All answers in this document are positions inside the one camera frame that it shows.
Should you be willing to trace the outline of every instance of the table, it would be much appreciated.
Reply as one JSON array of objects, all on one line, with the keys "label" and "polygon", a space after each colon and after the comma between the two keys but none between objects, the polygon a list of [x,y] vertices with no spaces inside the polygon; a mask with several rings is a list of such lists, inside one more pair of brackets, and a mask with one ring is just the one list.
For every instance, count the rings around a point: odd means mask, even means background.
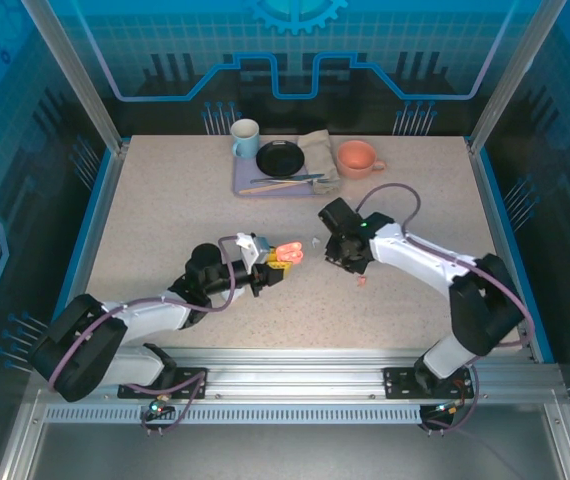
[{"label": "table", "polygon": [[[263,137],[267,142],[276,137]],[[294,140],[296,137],[282,136]],[[374,186],[404,182],[423,207],[410,231],[458,252],[483,256],[493,244],[461,137],[333,137],[372,144],[388,169],[346,180],[352,206]],[[114,195],[87,291],[101,301],[160,294],[184,273],[191,250],[238,232],[272,245],[299,240],[305,259],[259,298],[247,292],[195,327],[150,340],[161,346],[221,348],[428,348],[450,329],[447,300],[391,266],[370,264],[367,283],[324,261],[329,232],[318,212],[337,195],[247,199],[232,193],[227,136],[134,136]],[[413,209],[403,190],[363,208],[402,221]],[[317,238],[320,245],[312,247]],[[238,249],[230,245],[234,258]],[[516,332],[510,339],[517,338]]]}]

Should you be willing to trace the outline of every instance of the enclosure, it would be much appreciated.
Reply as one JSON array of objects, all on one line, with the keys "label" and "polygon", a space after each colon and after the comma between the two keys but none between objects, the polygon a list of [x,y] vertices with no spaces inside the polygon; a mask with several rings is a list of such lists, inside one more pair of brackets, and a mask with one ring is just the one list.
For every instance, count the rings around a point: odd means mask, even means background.
[{"label": "enclosure", "polygon": [[[239,198],[242,118],[262,142],[366,140],[387,169]],[[525,346],[477,362],[458,432],[428,436],[425,404],[386,398],[382,373],[451,331],[448,303],[324,261],[318,212],[383,182],[419,191],[416,235],[502,258],[533,318],[507,337]],[[400,222],[405,193],[368,214]],[[154,338],[208,370],[176,431],[148,438],[148,402],[117,387],[68,403],[25,361],[77,295],[158,295],[194,246],[254,231],[305,260]],[[0,1],[0,479],[150,474],[570,479],[570,0]]]}]

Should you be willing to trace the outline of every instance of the black mount plate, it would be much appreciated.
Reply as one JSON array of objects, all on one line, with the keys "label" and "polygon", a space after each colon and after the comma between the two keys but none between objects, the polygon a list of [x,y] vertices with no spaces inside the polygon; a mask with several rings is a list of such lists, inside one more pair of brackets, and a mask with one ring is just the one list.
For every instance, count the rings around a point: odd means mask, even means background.
[{"label": "black mount plate", "polygon": [[383,369],[385,398],[388,400],[456,400],[461,398],[461,391],[454,385],[454,380],[461,380],[465,384],[465,399],[474,398],[472,379],[466,368],[456,370],[446,382],[434,389],[432,395],[425,393],[416,382],[413,367]]},{"label": "black mount plate", "polygon": [[[194,375],[197,375],[200,372],[205,372],[205,378],[203,379],[203,382],[201,384],[201,387],[198,389],[198,393],[196,394],[196,397],[194,397],[197,400],[202,400],[203,398],[205,398],[205,386],[207,385],[207,369],[206,368],[177,368],[174,371],[174,381],[171,382],[172,385],[178,385],[179,383],[183,383],[185,380],[189,380],[191,377],[193,377]],[[190,395],[192,394],[192,392],[194,391],[194,388],[196,387],[196,384],[198,382],[194,382],[190,385],[188,385],[187,387],[181,389],[181,390],[177,390],[176,392],[172,393],[172,399],[173,400],[188,400]],[[155,385],[150,385],[149,388],[157,388]],[[150,395],[147,393],[140,393],[140,392],[136,392],[134,390],[132,390],[129,387],[126,387],[125,385],[119,385],[118,386],[118,394],[117,394],[118,398],[124,398],[124,399],[141,399],[141,398],[149,398],[149,399],[154,399],[156,398],[156,395]]]}]

